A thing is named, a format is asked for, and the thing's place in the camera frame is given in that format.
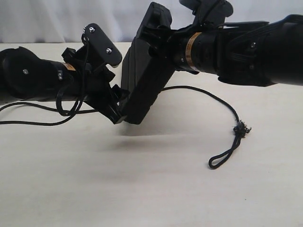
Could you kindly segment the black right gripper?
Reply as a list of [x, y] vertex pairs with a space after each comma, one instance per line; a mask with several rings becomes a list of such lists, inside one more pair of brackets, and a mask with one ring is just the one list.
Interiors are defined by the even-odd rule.
[[185, 57], [188, 31], [189, 26], [171, 29], [164, 25], [144, 25], [139, 38], [149, 44], [156, 56], [168, 59], [177, 71], [189, 71]]

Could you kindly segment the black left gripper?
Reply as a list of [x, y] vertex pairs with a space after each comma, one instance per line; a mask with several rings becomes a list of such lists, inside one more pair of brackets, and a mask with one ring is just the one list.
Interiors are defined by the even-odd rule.
[[92, 112], [99, 112], [109, 118], [113, 124], [121, 123], [125, 115], [121, 111], [120, 102], [128, 98], [130, 92], [111, 87], [110, 82], [115, 73], [107, 65], [93, 69], [89, 63], [89, 47], [78, 50], [66, 48], [62, 53], [62, 65], [70, 67], [62, 73], [62, 100], [75, 100], [71, 109], [62, 109], [62, 116], [72, 118], [82, 113], [83, 103], [92, 107]]

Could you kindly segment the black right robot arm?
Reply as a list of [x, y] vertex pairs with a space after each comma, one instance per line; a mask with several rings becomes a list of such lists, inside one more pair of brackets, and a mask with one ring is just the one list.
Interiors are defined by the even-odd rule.
[[224, 23], [179, 30], [144, 26], [139, 36], [177, 71], [214, 74], [220, 82], [268, 87], [303, 83], [303, 17]]

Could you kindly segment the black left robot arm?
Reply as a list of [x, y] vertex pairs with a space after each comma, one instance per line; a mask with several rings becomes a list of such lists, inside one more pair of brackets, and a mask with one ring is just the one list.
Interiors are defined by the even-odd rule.
[[110, 85], [115, 74], [107, 68], [111, 64], [109, 57], [88, 45], [79, 50], [67, 48], [62, 57], [62, 62], [41, 59], [24, 47], [1, 51], [1, 105], [55, 102], [61, 116], [73, 117], [86, 103], [112, 123], [120, 123], [125, 115], [118, 103], [128, 91]]

